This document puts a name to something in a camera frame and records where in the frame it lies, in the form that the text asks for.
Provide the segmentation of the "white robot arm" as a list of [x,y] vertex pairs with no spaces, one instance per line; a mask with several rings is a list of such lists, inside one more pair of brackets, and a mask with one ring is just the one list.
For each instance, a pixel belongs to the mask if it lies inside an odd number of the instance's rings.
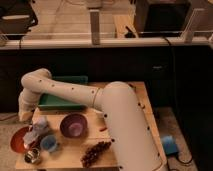
[[42,94],[84,104],[101,111],[121,171],[165,171],[151,127],[134,90],[115,81],[103,88],[71,84],[52,79],[49,70],[41,68],[22,76],[19,119],[27,120]]

